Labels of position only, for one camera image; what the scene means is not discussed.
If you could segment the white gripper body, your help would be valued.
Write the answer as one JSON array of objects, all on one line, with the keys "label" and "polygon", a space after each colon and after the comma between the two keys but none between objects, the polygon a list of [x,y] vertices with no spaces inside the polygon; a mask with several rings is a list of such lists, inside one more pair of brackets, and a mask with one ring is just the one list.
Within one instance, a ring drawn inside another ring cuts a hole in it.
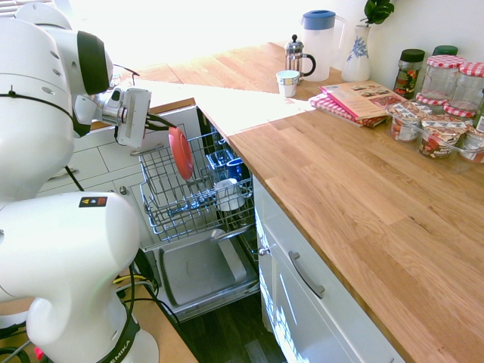
[{"label": "white gripper body", "polygon": [[151,92],[147,89],[129,87],[122,92],[116,137],[119,144],[134,148],[141,147],[150,100]]}]

